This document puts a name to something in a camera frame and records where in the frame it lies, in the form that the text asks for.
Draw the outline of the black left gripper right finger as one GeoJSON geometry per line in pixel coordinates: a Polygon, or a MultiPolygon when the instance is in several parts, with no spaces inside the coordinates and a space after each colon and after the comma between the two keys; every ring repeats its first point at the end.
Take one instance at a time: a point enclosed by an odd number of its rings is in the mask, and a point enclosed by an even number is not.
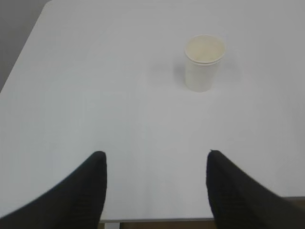
{"type": "Polygon", "coordinates": [[[218,150],[207,156],[206,186],[218,229],[303,229],[304,209],[248,176],[218,150]]]}

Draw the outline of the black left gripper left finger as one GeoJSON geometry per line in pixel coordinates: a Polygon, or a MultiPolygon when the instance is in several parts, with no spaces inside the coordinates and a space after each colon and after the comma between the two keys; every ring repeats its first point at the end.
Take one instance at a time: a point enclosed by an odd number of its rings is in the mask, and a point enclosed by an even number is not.
{"type": "Polygon", "coordinates": [[[96,229],[107,190],[107,159],[94,152],[39,198],[2,217],[2,229],[96,229]]]}

